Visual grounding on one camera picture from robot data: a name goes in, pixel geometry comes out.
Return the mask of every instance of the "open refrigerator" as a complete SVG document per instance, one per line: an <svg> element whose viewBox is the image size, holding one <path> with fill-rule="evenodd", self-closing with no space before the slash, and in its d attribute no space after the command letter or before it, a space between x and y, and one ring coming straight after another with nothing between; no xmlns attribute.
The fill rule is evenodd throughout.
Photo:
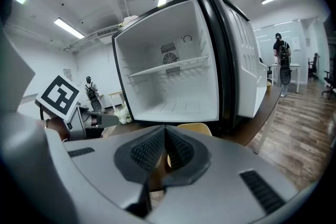
<svg viewBox="0 0 336 224"><path fill-rule="evenodd" d="M267 87L250 21L229 0L174 0L112 36L120 84L136 122L253 118Z"/></svg>

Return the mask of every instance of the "refrigerator shelf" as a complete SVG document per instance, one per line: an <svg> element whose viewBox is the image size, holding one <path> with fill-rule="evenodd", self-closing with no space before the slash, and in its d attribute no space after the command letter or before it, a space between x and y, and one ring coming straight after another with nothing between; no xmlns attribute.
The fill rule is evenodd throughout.
<svg viewBox="0 0 336 224"><path fill-rule="evenodd" d="M166 70L166 69L170 69L170 68L174 68L174 67L187 67L187 66L199 67L199 66L203 65L204 61L207 58L208 58L208 56L202 56L202 57L196 57L196 58L183 60L183 61L178 61L178 62L174 62L174 63L168 63L166 65L153 67L153 68L143 70L143 71L138 72L138 73L128 75L128 77L132 78L132 77L141 76L141 75L145 75L145 74L149 74L149 73L154 73L154 72L158 72L158 71L162 71L162 70Z"/></svg>

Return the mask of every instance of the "table leg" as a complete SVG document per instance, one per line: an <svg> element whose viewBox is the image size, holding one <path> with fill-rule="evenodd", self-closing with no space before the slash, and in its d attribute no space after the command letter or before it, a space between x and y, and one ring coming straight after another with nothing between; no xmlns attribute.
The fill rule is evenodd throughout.
<svg viewBox="0 0 336 224"><path fill-rule="evenodd" d="M272 67L272 86L274 85L274 68Z"/></svg>
<svg viewBox="0 0 336 224"><path fill-rule="evenodd" d="M113 111L115 112L115 105L114 105L114 102L113 102L113 98L112 98L112 96L110 95L110 97L111 97L111 103L112 103L112 106L113 106Z"/></svg>
<svg viewBox="0 0 336 224"><path fill-rule="evenodd" d="M296 86L296 92L298 93L299 92L299 85L300 85L300 68L297 69L296 71L296 83L297 83L297 86Z"/></svg>
<svg viewBox="0 0 336 224"><path fill-rule="evenodd" d="M271 129L272 122L273 122L273 119L274 119L275 111L277 110L277 106L278 106L278 104L276 104L276 106L273 109L271 115L268 117L268 120L267 120L266 125L265 125L265 130L262 132L262 136L260 138L260 141L259 141L256 149L254 150L255 154L259 153L259 151L261 149L261 146L263 145L264 141L266 140L266 137L268 136L268 133Z"/></svg>

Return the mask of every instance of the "wood plank flooring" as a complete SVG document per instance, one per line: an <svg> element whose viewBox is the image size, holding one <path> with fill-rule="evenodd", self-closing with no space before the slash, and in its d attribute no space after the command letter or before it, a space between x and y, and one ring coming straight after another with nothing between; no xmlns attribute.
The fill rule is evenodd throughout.
<svg viewBox="0 0 336 224"><path fill-rule="evenodd" d="M321 96L317 81L290 85L280 98L276 115L259 156L285 174L299 190L318 180L329 162L336 134L336 98ZM254 150L261 132L248 144Z"/></svg>

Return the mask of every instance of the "black chair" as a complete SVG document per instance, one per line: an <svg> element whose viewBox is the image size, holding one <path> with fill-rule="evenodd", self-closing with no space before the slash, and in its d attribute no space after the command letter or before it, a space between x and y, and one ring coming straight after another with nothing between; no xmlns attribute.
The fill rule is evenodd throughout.
<svg viewBox="0 0 336 224"><path fill-rule="evenodd" d="M317 63L317 57L319 55L315 54L314 56L314 61L313 62L308 62L308 79L310 78L315 78L318 79L319 77L316 76L314 73L317 72L317 68L316 68L316 63Z"/></svg>
<svg viewBox="0 0 336 224"><path fill-rule="evenodd" d="M334 56L334 59L333 59L333 70L332 70L332 73L328 72L328 71L325 71L325 73L327 74L327 76L324 78L324 80L326 81L326 83L328 83L327 87L328 87L328 90L327 91L323 91L322 92L322 96L324 93L329 93L329 96L328 96L328 100L330 100L330 97L332 95L334 95L336 97L336 67L335 67L335 62L336 62L336 54Z"/></svg>
<svg viewBox="0 0 336 224"><path fill-rule="evenodd" d="M271 70L271 68L272 68L272 67L268 67L268 71L267 71L267 81L269 81L269 82L272 82L272 80L268 78L269 75L272 75L272 70Z"/></svg>

